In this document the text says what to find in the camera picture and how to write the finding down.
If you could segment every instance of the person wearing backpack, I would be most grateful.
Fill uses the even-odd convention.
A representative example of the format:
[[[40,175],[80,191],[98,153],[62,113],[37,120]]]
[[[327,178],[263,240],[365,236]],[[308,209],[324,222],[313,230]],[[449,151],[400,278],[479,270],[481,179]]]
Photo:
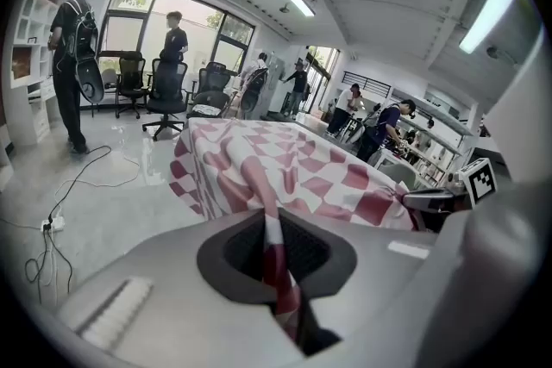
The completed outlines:
[[[69,134],[74,153],[86,154],[90,150],[80,130],[80,86],[75,77],[76,33],[83,17],[93,19],[93,10],[86,0],[63,2],[53,19],[48,49],[53,54],[53,87],[58,98],[61,119]]]

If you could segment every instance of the white t-shirt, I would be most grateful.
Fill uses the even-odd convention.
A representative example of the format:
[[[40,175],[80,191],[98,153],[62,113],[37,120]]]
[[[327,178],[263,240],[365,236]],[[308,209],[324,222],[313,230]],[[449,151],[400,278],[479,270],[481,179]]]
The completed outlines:
[[[336,107],[338,109],[343,109],[345,112],[349,114],[352,114],[354,111],[347,107],[349,100],[353,100],[353,102],[351,103],[351,106],[353,106],[354,108],[357,108],[361,102],[360,97],[353,98],[353,92],[350,89],[347,89],[347,90],[344,90],[342,94],[339,96],[339,100],[337,100]]]

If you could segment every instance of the black pants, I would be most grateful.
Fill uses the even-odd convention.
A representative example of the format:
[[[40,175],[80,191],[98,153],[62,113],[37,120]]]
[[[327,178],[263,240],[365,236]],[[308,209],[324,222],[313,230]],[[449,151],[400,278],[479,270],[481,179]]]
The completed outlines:
[[[75,146],[85,145],[86,138],[80,132],[80,88],[75,78],[74,62],[62,60],[58,63],[54,57],[53,88],[69,139]]]
[[[348,119],[348,113],[343,109],[336,108],[334,111],[334,117],[329,122],[328,132],[335,134],[343,127]]]
[[[374,155],[376,152],[378,152],[378,149],[380,148],[380,144],[372,139],[370,135],[368,135],[367,130],[362,134],[361,138],[361,148],[359,149],[359,152],[356,154],[356,158],[361,159],[365,163],[368,162],[370,157]]]

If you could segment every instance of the red and white checkered cloth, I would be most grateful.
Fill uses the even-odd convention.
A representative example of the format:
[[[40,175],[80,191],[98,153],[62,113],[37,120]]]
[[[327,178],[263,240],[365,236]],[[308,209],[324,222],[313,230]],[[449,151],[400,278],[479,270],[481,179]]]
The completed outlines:
[[[264,281],[292,331],[298,289],[286,269],[278,207],[373,227],[412,229],[389,177],[293,123],[192,118],[171,163],[172,191],[205,220],[266,214]]]

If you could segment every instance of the shoe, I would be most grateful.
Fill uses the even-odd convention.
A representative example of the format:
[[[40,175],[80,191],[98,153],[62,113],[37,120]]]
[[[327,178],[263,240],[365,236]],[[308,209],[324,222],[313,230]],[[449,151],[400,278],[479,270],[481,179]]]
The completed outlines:
[[[82,144],[80,146],[73,146],[71,149],[72,153],[76,153],[78,155],[86,155],[90,153],[90,149],[86,144]]]

